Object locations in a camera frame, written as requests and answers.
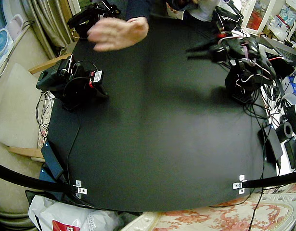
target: hand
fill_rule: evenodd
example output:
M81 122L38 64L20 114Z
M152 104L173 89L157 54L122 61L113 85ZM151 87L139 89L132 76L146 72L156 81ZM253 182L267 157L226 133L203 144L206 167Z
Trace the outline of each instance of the hand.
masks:
M127 22L118 18L103 18L87 32L88 40L95 42L95 51L113 51L135 45L143 40L149 30L145 17Z

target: metal bracket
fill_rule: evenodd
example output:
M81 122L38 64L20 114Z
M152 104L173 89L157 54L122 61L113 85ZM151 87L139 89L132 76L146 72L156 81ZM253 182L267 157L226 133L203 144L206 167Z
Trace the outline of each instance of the metal bracket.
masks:
M87 189L85 189L85 188L78 188L78 189L77 189L77 193L87 195Z
M239 176L239 181L237 183L233 183L232 188L233 189L239 189L239 194L244 194L245 193L245 189L242 188L242 182L245 182L247 180L245 180L245 175L240 175Z
M77 187L76 196L79 199L81 198L81 194L87 195L87 189L81 187L81 181L80 180L76 180L76 184L74 184L73 186Z

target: floral cushion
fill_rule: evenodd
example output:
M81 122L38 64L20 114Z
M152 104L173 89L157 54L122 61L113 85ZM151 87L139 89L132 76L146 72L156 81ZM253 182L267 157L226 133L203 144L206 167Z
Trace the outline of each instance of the floral cushion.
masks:
M244 199L221 205L234 205ZM198 209L162 213L153 231L247 231L257 201L225 208L203 207ZM252 231L265 231L281 226L292 214L291 206L281 203L261 202L256 210Z
M54 103L54 95L52 95L50 92L45 95L45 103L42 108L42 113L40 116L40 122L44 124L44 127L48 127L50 119L51 119L51 110ZM39 131L39 140L38 140L38 148L42 148L46 139L44 137L47 136L47 130L44 127L40 127Z
M286 193L296 193L296 183L289 184Z

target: wall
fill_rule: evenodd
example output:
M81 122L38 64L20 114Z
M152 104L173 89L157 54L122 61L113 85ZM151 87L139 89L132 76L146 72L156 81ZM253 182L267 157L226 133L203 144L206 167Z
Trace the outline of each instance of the wall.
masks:
M272 16L278 15L285 3L286 3L286 0L276 0L271 15Z

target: black table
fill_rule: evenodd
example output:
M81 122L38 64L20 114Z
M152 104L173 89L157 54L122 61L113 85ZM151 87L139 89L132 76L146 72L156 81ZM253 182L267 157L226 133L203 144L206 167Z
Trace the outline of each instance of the black table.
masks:
M153 19L148 37L133 47L96 53L86 41L76 45L76 60L104 71L110 98L78 116L56 100L48 139L65 165L81 124L69 170L71 182L88 189L85 202L123 211L195 208L239 197L232 183L241 174L260 178L259 126L228 97L227 71L186 59L201 39L180 21ZM264 177L275 175L266 163Z

